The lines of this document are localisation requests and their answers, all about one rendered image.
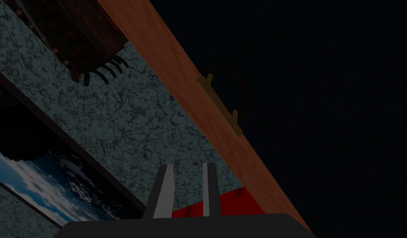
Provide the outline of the framed sky and sea picture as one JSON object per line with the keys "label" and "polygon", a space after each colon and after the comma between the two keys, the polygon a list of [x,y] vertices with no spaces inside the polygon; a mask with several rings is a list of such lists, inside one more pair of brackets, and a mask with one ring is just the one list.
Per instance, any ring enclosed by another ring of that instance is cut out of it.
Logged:
{"label": "framed sky and sea picture", "polygon": [[0,183],[51,219],[140,219],[144,205],[0,73]]}

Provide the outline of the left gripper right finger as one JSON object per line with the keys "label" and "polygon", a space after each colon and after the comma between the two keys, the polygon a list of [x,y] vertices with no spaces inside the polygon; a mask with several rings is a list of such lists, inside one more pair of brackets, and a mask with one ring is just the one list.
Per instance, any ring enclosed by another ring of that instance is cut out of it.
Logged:
{"label": "left gripper right finger", "polygon": [[214,163],[203,163],[203,216],[222,216],[218,176]]}

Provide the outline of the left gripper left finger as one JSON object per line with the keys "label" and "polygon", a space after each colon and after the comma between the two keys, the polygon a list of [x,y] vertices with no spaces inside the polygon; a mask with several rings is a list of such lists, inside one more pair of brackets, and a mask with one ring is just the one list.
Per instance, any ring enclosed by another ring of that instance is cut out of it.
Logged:
{"label": "left gripper left finger", "polygon": [[171,218],[175,194],[173,165],[162,165],[155,177],[143,219]]}

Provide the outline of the brown wooden drawer front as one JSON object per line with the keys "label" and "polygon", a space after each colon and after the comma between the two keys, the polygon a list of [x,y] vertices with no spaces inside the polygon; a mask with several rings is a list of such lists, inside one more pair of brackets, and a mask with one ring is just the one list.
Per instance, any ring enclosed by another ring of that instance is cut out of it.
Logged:
{"label": "brown wooden drawer front", "polygon": [[303,218],[244,136],[237,137],[197,84],[201,76],[149,0],[97,0],[226,165],[268,214]]}

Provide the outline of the dark wooden wall shelf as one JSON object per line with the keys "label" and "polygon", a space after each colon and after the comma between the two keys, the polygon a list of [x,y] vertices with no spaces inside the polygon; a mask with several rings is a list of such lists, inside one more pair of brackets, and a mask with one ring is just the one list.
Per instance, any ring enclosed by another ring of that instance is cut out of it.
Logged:
{"label": "dark wooden wall shelf", "polygon": [[127,44],[97,0],[2,0],[67,68],[70,78],[84,86],[107,70],[116,78],[129,68],[118,56]]}

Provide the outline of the red flat object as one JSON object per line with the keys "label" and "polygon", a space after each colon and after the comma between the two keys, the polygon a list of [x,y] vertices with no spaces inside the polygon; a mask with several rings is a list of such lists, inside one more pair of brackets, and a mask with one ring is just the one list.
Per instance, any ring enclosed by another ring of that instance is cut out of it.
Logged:
{"label": "red flat object", "polygon": [[[223,216],[265,214],[245,187],[232,190],[220,195]],[[203,216],[203,202],[172,212],[172,217],[201,217]]]}

